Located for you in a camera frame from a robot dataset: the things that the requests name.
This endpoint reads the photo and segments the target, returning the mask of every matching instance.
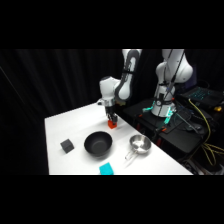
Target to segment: pot handle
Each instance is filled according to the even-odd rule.
[[[137,150],[135,150],[134,152],[129,152],[129,153],[127,154],[127,156],[125,157],[125,159],[126,159],[127,161],[129,161],[129,160],[131,160],[131,158],[132,158],[135,154],[137,154],[137,153],[138,153]]]

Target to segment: red object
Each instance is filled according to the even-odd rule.
[[[156,145],[157,145],[158,147],[160,147],[161,143],[162,143],[162,139],[159,138],[159,139],[157,140],[157,142],[156,142]]]
[[[114,129],[114,128],[117,127],[117,123],[115,123],[115,125],[114,125],[113,122],[109,120],[108,121],[108,126],[109,126],[110,129]]]
[[[137,127],[136,127],[136,129],[137,129],[137,131],[140,131],[140,129],[141,129],[141,126],[140,126],[140,124],[139,124],[139,123],[137,124]]]

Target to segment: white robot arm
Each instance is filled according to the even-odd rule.
[[[163,49],[162,53],[164,62],[156,69],[159,82],[152,113],[159,117],[169,117],[172,114],[170,111],[176,110],[172,102],[174,84],[187,82],[193,74],[193,68],[187,62],[184,49]]]
[[[104,77],[100,81],[100,90],[102,99],[98,105],[105,106],[109,121],[115,126],[117,116],[114,112],[115,100],[126,102],[132,95],[132,82],[137,70],[142,49],[123,49],[124,71],[121,80],[113,77]]]

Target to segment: blue cloth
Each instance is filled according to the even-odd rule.
[[[104,176],[114,175],[114,171],[113,171],[110,163],[107,163],[107,164],[101,166],[100,167],[100,173],[101,173],[101,175],[104,175]]]

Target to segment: black box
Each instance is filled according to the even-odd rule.
[[[72,142],[69,139],[64,141],[64,142],[62,142],[61,146],[62,146],[63,150],[66,153],[69,153],[69,152],[71,152],[74,149],[74,146],[73,146]]]

